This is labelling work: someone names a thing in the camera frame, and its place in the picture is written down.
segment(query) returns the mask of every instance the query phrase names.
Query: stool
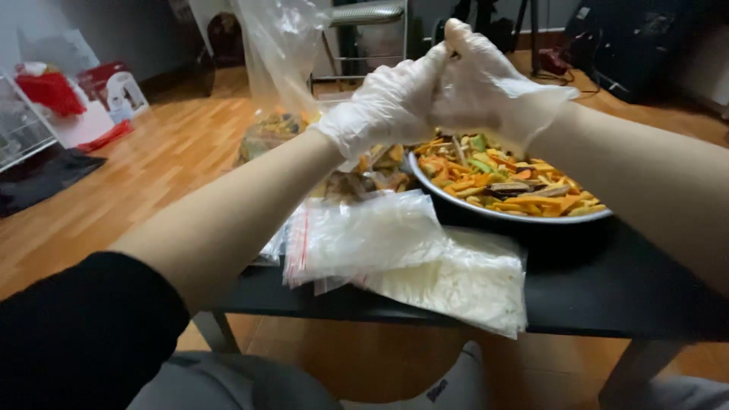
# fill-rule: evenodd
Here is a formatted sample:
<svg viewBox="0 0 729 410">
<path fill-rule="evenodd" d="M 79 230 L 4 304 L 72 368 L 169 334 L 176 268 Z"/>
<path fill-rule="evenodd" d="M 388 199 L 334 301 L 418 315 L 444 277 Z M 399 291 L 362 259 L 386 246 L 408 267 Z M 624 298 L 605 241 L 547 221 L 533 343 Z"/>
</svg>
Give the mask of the stool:
<svg viewBox="0 0 729 410">
<path fill-rule="evenodd" d="M 339 61 L 362 61 L 375 58 L 401 58 L 405 60 L 408 54 L 408 0 L 377 0 L 365 3 L 347 4 L 344 6 L 332 7 L 332 22 L 330 28 L 342 26 L 373 26 L 388 24 L 400 21 L 403 23 L 402 55 L 377 55 L 373 57 L 334 57 L 329 48 L 329 42 L 324 32 L 321 33 L 321 42 L 324 44 L 324 51 L 334 75 L 309 79 L 309 87 L 313 94 L 314 80 L 336 80 L 339 91 L 344 91 L 340 80 L 356 80 L 365 78 L 364 75 L 339 75 L 336 60 Z"/>
</svg>

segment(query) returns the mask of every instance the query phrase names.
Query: wooden floor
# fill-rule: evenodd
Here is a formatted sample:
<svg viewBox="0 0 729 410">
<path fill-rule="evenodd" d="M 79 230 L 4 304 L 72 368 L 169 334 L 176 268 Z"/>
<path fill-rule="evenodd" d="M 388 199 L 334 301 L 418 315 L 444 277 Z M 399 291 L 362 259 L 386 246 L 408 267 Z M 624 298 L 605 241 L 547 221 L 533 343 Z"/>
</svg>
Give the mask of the wooden floor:
<svg viewBox="0 0 729 410">
<path fill-rule="evenodd" d="M 517 64 L 528 66 L 525 55 Z M 136 131 L 95 155 L 108 163 L 53 198 L 0 220 L 0 298 L 102 250 L 121 233 L 230 168 L 254 105 L 244 71 L 220 71 L 211 98 L 181 86 L 150 96 Z M 592 90 L 578 75 L 576 86 Z M 605 91 L 582 104 L 727 146 L 729 127 L 691 104 L 625 104 Z M 387 402 L 419 394 L 480 342 L 499 409 L 594 409 L 627 341 L 525 334 L 518 341 L 469 328 L 428 328 L 228 315 L 241 350 L 296 363 L 336 396 Z M 179 349 L 206 349 L 189 326 Z M 729 382 L 729 346 L 698 344 L 664 372 Z"/>
</svg>

